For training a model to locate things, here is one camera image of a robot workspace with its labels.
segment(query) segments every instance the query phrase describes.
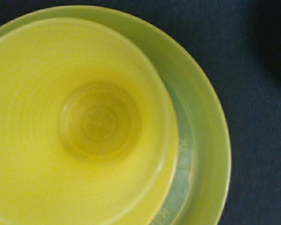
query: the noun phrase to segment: green saucer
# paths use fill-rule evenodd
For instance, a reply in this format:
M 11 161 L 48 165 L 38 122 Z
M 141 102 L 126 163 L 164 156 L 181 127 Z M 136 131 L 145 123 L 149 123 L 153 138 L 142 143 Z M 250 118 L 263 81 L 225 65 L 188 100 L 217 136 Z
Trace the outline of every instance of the green saucer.
M 36 11 L 0 27 L 0 37 L 24 24 L 56 17 L 94 21 L 123 34 L 151 60 L 170 93 L 179 126 L 178 163 L 169 195 L 151 225 L 217 224 L 229 188 L 231 152 L 221 104 L 202 69 L 163 31 L 103 7 Z

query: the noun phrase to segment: navy tablecloth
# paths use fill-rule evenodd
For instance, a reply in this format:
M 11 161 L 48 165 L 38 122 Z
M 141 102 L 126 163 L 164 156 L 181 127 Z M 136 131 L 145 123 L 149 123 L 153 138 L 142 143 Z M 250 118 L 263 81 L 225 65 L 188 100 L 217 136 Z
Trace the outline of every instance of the navy tablecloth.
M 140 17 L 195 58 L 219 96 L 231 137 L 231 184 L 219 224 L 281 225 L 281 1 L 3 0 L 0 26 L 72 4 Z

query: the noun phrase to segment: bowl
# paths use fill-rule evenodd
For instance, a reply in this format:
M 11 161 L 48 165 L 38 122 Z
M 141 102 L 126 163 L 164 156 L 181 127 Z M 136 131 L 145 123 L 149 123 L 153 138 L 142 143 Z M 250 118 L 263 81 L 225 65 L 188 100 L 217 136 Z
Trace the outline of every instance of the bowl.
M 163 82 L 118 32 L 49 18 L 0 38 L 2 224 L 148 224 L 177 149 Z

